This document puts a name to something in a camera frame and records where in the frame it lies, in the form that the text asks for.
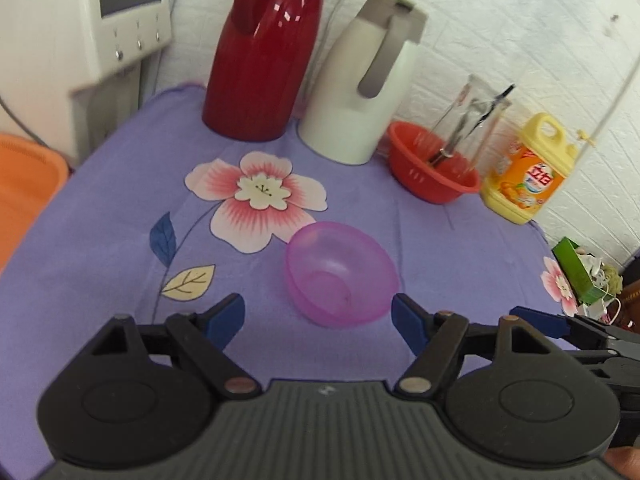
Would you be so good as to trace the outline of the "person's hand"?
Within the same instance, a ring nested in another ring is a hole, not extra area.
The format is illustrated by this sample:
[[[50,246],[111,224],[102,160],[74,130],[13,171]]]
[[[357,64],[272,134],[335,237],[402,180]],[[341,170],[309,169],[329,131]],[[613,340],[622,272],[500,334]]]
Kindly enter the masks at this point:
[[[640,448],[632,446],[609,448],[604,459],[622,476],[631,480],[640,480]]]

